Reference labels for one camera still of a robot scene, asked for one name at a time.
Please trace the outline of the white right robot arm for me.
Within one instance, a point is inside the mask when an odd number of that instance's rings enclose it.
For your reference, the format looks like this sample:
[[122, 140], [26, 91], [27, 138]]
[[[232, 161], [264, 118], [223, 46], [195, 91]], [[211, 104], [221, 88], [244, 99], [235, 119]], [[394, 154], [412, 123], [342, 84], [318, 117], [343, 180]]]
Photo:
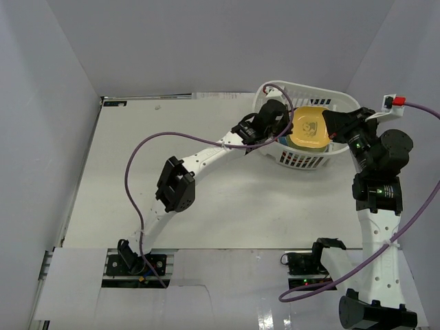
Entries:
[[365, 107], [349, 113], [324, 110], [322, 116], [329, 139], [346, 144], [353, 156], [352, 193], [367, 263], [340, 284], [340, 323], [344, 329], [415, 329], [418, 316], [402, 294], [393, 238], [403, 211], [399, 174], [413, 141], [396, 129], [378, 135], [379, 116]]

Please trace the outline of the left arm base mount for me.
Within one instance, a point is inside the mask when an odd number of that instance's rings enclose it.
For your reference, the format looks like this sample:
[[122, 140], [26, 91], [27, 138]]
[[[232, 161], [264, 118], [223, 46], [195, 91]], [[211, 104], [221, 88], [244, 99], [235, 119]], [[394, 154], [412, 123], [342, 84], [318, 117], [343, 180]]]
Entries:
[[140, 256], [125, 239], [107, 252], [101, 287], [114, 289], [165, 289], [173, 274], [175, 252], [157, 250]]

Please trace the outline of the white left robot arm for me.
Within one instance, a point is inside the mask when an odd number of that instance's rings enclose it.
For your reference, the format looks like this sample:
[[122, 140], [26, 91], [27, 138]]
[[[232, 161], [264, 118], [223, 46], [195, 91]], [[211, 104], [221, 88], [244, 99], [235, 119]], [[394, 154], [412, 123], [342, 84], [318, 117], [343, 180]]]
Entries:
[[147, 217], [140, 217], [138, 252], [127, 240], [118, 243], [123, 268], [130, 274], [140, 274], [151, 263], [146, 255], [152, 250], [165, 225], [178, 213], [188, 209], [196, 200], [196, 186], [211, 172], [229, 161], [274, 143], [290, 134], [294, 106], [270, 98], [257, 113], [246, 115], [219, 141], [209, 141], [208, 148], [183, 159], [168, 158], [157, 181], [152, 207]]

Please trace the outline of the yellow square panda dish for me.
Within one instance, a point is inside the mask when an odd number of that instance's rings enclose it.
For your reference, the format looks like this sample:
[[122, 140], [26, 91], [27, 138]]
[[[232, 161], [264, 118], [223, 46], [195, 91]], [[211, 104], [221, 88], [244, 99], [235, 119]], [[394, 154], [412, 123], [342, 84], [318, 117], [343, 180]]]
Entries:
[[322, 116], [326, 107], [303, 106], [294, 110], [293, 129], [286, 139], [293, 148], [321, 152], [330, 144]]

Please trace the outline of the white plastic dish bin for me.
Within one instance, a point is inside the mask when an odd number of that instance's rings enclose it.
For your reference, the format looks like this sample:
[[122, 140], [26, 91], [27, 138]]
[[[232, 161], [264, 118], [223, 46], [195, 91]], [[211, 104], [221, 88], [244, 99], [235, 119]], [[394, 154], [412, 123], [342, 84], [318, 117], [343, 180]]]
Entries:
[[[294, 110], [303, 106], [318, 106], [326, 107], [327, 110], [331, 111], [348, 113], [360, 107], [355, 98], [339, 91], [311, 87], [282, 80], [268, 82], [269, 86], [272, 84], [279, 86], [283, 90], [283, 92], [281, 92], [283, 95], [276, 98], [266, 98], [263, 93], [265, 85], [261, 85], [258, 88], [253, 101], [253, 108], [255, 110], [258, 111], [269, 99], [278, 100], [289, 107], [288, 99], [286, 99], [286, 97], [289, 97], [291, 100]], [[281, 166], [298, 170], [317, 170], [327, 165], [330, 161], [335, 160], [339, 154], [349, 149], [348, 146], [344, 144], [330, 142], [329, 145], [330, 147], [326, 152], [311, 153], [289, 148], [277, 141], [260, 148], [259, 152], [263, 155], [270, 156]]]

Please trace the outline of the light blue round plate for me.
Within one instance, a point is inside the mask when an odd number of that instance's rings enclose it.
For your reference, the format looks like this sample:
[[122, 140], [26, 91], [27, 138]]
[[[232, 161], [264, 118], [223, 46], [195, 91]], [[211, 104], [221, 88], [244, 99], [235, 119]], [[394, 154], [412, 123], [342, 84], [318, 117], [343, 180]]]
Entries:
[[299, 146], [297, 144], [294, 144], [289, 136], [285, 136], [285, 137], [280, 137], [278, 138], [278, 143], [284, 145], [284, 146], [288, 146], [289, 148], [292, 149], [296, 149], [299, 151], [306, 151], [306, 152], [311, 152], [311, 153], [322, 153], [322, 152], [326, 152], [328, 151], [330, 145], [326, 145], [324, 147], [320, 147], [320, 148], [310, 148], [310, 147], [304, 147], [304, 146]]

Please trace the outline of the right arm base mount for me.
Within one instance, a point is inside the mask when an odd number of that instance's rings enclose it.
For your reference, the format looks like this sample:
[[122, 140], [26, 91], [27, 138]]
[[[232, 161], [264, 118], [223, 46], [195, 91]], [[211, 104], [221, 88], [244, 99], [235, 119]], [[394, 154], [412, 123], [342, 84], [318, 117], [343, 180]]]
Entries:
[[329, 284], [332, 282], [328, 271], [315, 260], [311, 252], [286, 252], [280, 258], [280, 263], [288, 268], [289, 289], [305, 286], [302, 291], [313, 291], [314, 284]]

